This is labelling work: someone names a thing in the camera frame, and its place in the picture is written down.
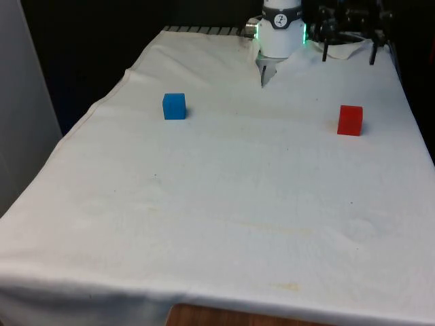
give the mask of block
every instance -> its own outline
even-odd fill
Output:
[[[363,109],[362,107],[351,107],[342,105],[340,120],[338,121],[337,134],[347,136],[360,136],[362,131]]]
[[[186,112],[186,98],[183,93],[164,95],[163,113],[165,120],[184,120]]]

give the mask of white tablecloth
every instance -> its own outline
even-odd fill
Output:
[[[263,89],[251,56],[163,32],[91,107],[0,219],[6,325],[161,326],[180,302],[435,325],[435,169],[387,51],[307,46]]]

